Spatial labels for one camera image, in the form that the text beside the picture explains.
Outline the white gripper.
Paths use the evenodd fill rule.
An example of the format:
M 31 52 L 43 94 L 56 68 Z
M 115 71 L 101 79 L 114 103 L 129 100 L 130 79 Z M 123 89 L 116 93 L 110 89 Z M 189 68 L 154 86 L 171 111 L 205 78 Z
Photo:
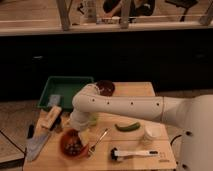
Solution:
M 89 143 L 90 114 L 74 109 L 70 114 L 70 126 L 78 132 L 83 146 Z

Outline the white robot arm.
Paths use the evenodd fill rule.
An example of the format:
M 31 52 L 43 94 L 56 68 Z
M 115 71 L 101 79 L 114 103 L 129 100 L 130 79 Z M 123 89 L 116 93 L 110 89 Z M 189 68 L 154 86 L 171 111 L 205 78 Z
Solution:
M 178 171 L 213 171 L 213 95 L 194 98 L 165 96 L 103 96 L 96 84 L 87 84 L 72 100 L 71 126 L 89 125 L 91 113 L 110 113 L 182 128 Z

